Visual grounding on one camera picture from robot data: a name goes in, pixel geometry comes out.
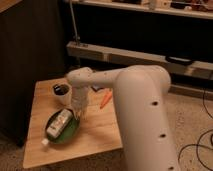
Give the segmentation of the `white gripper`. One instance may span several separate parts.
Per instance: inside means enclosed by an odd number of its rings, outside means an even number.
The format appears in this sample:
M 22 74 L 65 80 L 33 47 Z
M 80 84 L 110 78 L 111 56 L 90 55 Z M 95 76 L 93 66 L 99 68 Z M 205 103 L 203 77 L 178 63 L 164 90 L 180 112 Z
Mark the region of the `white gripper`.
M 71 105 L 76 111 L 74 113 L 76 120 L 80 120 L 86 113 L 84 109 L 88 105 L 88 92 L 88 87 L 74 87 L 72 89 Z

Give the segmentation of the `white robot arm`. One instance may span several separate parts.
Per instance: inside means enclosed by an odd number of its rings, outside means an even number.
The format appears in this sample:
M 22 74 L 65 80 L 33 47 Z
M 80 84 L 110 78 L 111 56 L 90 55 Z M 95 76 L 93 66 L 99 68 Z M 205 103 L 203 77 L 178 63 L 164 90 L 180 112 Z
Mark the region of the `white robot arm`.
M 89 86 L 111 88 L 128 171 L 181 171 L 164 97 L 169 73 L 157 65 L 134 65 L 94 72 L 88 67 L 66 75 L 78 107 Z

